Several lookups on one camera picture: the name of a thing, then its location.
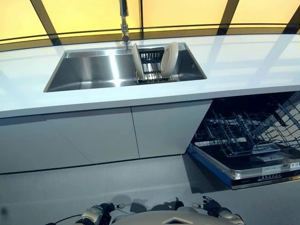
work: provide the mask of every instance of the sink basin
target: sink basin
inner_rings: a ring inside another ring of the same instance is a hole
[[[138,47],[140,54],[149,51],[163,53],[167,45]],[[143,64],[144,69],[148,66],[150,64]],[[159,61],[156,63],[156,69],[160,69]],[[137,80],[131,48],[70,50],[64,52],[44,92],[206,79],[185,43],[179,43],[178,59],[170,79],[160,79],[159,73],[156,77],[155,74],[149,75],[152,79],[148,77],[142,82]]]

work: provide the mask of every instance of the open dishwasher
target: open dishwasher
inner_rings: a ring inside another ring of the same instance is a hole
[[[300,92],[214,99],[187,152],[232,189],[300,179]]]

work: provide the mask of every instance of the wire rack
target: wire rack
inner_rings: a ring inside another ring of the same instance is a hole
[[[288,100],[274,113],[212,111],[195,134],[199,147],[219,145],[228,157],[300,148],[300,104]]]
[[[142,50],[139,51],[142,69],[143,69],[143,80],[138,79],[138,83],[151,83],[151,82],[171,82],[172,76],[164,78],[161,76],[161,59],[164,55],[164,49],[161,50]]]

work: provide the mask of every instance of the white countertop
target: white countertop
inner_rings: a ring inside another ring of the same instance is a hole
[[[131,43],[172,41],[188,45],[206,80],[44,93],[65,50],[116,47],[121,42],[0,52],[0,118],[300,90],[300,35],[181,37]]]

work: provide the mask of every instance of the white plate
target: white plate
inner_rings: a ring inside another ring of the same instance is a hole
[[[171,75],[178,58],[178,43],[172,42],[165,49],[161,59],[161,75],[165,78]]]
[[[132,55],[133,55],[133,61],[135,62],[135,69],[137,72],[137,76],[139,80],[143,80],[144,78],[144,72],[143,72],[143,67],[142,67],[142,62],[141,62],[141,57],[139,54],[139,50],[137,50],[137,45],[134,44],[132,46]]]

